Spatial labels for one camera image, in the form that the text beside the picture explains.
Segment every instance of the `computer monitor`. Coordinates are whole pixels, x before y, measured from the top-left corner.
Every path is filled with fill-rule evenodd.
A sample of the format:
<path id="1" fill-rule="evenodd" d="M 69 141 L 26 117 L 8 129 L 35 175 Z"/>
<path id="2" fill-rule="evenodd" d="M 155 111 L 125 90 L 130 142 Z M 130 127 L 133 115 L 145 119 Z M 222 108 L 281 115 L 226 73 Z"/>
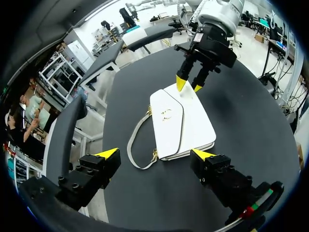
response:
<path id="1" fill-rule="evenodd" d="M 169 15 L 168 15 L 168 13 L 166 13 L 166 12 L 164 12 L 164 13 L 160 13 L 159 14 L 159 17 L 160 18 L 166 18 L 166 17 L 168 17 Z"/>

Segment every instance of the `gold clasp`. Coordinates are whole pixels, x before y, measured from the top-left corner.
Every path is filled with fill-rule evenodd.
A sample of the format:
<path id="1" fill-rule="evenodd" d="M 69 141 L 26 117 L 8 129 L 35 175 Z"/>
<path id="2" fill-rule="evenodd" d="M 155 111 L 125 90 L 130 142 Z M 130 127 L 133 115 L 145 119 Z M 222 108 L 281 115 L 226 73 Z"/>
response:
<path id="1" fill-rule="evenodd" d="M 153 112 L 151 111 L 151 105 L 148 106 L 148 111 L 146 114 L 148 114 L 149 116 L 153 114 Z"/>
<path id="2" fill-rule="evenodd" d="M 153 151 L 153 159 L 151 160 L 151 162 L 156 161 L 158 158 L 159 158 L 158 151 L 157 151 L 157 149 L 154 149 L 154 151 Z"/>

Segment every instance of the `white handbag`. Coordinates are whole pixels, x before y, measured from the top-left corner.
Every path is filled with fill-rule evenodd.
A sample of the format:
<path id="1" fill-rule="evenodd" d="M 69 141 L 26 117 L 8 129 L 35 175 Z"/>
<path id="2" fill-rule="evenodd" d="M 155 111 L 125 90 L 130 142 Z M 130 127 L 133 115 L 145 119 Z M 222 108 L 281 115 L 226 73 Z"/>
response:
<path id="1" fill-rule="evenodd" d="M 153 159 L 144 168 L 136 164 L 131 148 L 145 120 L 153 117 L 156 149 Z M 160 89 L 150 96 L 146 115 L 138 122 L 127 144 L 127 154 L 138 169 L 148 169 L 157 159 L 172 160 L 190 155 L 191 149 L 206 150 L 214 146 L 216 133 L 189 82 L 181 92 L 176 84 Z"/>

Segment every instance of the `handbag strap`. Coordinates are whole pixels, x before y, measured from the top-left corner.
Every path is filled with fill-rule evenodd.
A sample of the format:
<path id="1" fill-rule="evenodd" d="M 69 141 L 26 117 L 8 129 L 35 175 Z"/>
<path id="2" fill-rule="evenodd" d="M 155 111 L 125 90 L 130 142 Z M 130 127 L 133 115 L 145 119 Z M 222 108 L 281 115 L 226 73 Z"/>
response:
<path id="1" fill-rule="evenodd" d="M 140 127 L 142 126 L 143 122 L 146 121 L 151 115 L 152 115 L 151 106 L 149 105 L 146 115 L 137 123 L 137 125 L 136 125 L 136 127 L 135 127 L 135 129 L 134 129 L 134 131 L 131 135 L 131 138 L 130 138 L 129 142 L 127 143 L 127 146 L 126 146 L 126 152 L 127 152 L 127 156 L 129 157 L 130 162 L 134 165 L 134 167 L 141 169 L 141 170 L 146 170 L 146 169 L 150 168 L 150 166 L 153 165 L 158 160 L 157 150 L 154 149 L 152 160 L 150 161 L 150 163 L 146 167 L 142 168 L 142 167 L 140 167 L 139 165 L 136 164 L 136 162 L 133 159 L 132 152 L 131 152 L 133 142 L 135 140 L 135 137 L 136 137 Z"/>

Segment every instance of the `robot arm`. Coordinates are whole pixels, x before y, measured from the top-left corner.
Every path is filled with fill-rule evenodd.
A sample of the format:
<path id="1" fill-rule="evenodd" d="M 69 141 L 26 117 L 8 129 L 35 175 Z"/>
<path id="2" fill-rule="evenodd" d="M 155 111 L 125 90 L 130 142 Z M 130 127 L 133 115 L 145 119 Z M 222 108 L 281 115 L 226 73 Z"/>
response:
<path id="1" fill-rule="evenodd" d="M 233 67 L 237 56 L 228 48 L 227 38 L 236 33 L 243 3 L 244 0 L 202 1 L 201 7 L 197 8 L 198 22 L 190 20 L 189 23 L 195 32 L 190 48 L 175 46 L 175 50 L 183 51 L 186 57 L 176 74 L 178 91 L 182 90 L 197 60 L 202 63 L 202 69 L 192 83 L 195 92 L 204 86 L 209 72 L 220 72 L 219 65 Z"/>

